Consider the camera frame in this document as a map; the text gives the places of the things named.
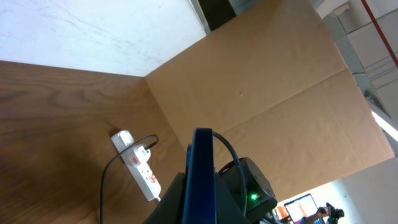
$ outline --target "black cable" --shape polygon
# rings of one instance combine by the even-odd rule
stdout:
[[[102,172],[102,178],[101,178],[101,190],[99,193],[99,223],[103,224],[104,220],[103,220],[103,202],[104,202],[104,180],[105,180],[105,174],[106,171],[108,170],[109,165],[111,165],[111,163],[113,161],[115,161],[117,158],[119,158],[123,153],[127,152],[129,149],[135,147],[138,144],[142,144],[144,141],[151,139],[151,138],[156,138],[156,141],[151,143],[149,146],[145,146],[145,150],[152,148],[153,146],[155,146],[158,142],[159,142],[159,137],[157,137],[156,134],[151,134],[150,136],[146,136],[143,139],[140,139],[136,142],[134,142],[133,144],[131,144],[128,148],[126,148],[125,150],[119,152],[119,154],[117,154],[115,157],[113,157],[108,164],[105,166],[104,171]]]
[[[235,152],[234,148],[232,147],[232,145],[222,135],[220,135],[217,132],[213,131],[213,136],[218,138],[226,146],[226,148],[231,153],[232,158],[234,159],[236,168],[238,168],[238,170],[239,170],[238,177],[239,177],[239,181],[241,183],[241,195],[242,195],[241,211],[243,213],[243,216],[245,217],[246,216],[246,207],[248,206],[248,193],[247,193],[247,190],[246,190],[246,181],[244,179],[243,169],[241,167],[241,163],[239,162],[239,157],[236,154],[236,152]]]
[[[218,174],[220,176],[223,176],[223,174],[225,173],[226,170],[232,168],[232,166],[235,165],[235,161],[231,161],[229,163],[227,163],[223,168],[220,169],[220,171],[218,171]]]

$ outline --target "green led light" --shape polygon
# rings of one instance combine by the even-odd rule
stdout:
[[[252,194],[252,195],[250,196],[251,200],[257,200],[259,197],[260,197],[259,194]]]

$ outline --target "computer screen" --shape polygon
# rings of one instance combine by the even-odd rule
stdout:
[[[304,195],[303,197],[286,203],[285,208],[295,224],[300,223],[303,217],[315,214],[318,210],[311,194]]]

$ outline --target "orange object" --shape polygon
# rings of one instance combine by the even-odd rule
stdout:
[[[301,203],[298,205],[298,208],[300,209],[301,214],[303,215],[303,217],[307,217],[307,214],[305,213],[305,210],[304,210],[304,208],[302,207]]]
[[[289,216],[289,213],[287,212],[285,207],[278,206],[278,211],[281,215],[281,218],[285,218],[285,217]]]

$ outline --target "blue panel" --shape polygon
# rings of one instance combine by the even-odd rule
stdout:
[[[195,130],[187,159],[188,174],[182,223],[217,223],[211,129]]]
[[[191,162],[191,147],[192,147],[191,144],[189,144],[187,147],[187,160],[185,163],[185,175],[188,175],[189,163]]]

